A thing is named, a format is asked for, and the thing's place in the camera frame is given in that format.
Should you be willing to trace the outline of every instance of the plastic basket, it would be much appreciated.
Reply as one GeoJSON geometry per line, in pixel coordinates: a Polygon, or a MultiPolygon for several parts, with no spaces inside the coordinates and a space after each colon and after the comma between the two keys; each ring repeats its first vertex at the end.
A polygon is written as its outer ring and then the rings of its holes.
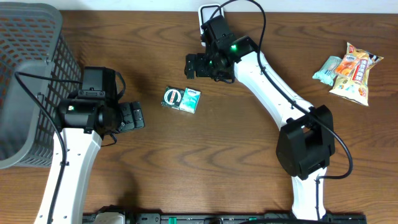
{"type": "MultiPolygon", "coordinates": [[[[52,6],[0,2],[0,169],[51,165],[54,130],[14,72],[81,80],[61,28],[62,16],[52,6]]],[[[52,115],[60,100],[78,89],[73,83],[22,81],[52,115]]]]}

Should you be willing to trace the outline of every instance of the wooden tabletop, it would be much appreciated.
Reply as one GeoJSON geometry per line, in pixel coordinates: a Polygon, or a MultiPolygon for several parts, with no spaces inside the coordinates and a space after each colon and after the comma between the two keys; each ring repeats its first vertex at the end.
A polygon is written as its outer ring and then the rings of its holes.
{"type": "MultiPolygon", "coordinates": [[[[242,84],[187,80],[185,56],[204,52],[196,12],[62,12],[78,63],[113,68],[127,83],[123,101],[140,101],[146,126],[100,150],[85,212],[105,205],[164,213],[290,210],[290,176],[275,147],[278,129],[242,84]],[[160,105],[166,86],[202,92],[195,114],[160,105]]],[[[259,13],[226,13],[240,37],[259,40],[259,13]]],[[[262,51],[282,79],[314,106],[327,105],[354,158],[344,180],[325,181],[325,207],[364,213],[368,223],[398,220],[398,15],[268,13],[262,51]],[[369,107],[329,94],[312,75],[346,42],[385,59],[369,78],[369,107]]],[[[336,143],[328,173],[348,168],[336,143]]],[[[0,170],[0,223],[32,223],[48,169],[0,170]]]]}

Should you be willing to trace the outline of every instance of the white wall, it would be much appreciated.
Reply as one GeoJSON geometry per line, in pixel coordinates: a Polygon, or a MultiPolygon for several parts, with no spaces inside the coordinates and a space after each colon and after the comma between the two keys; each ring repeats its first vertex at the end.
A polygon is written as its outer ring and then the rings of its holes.
{"type": "MultiPolygon", "coordinates": [[[[41,2],[66,10],[197,11],[202,4],[226,0],[0,0],[41,2]]],[[[257,0],[268,12],[398,13],[398,0],[257,0]]],[[[250,2],[238,1],[225,11],[258,11],[250,2]]]]}

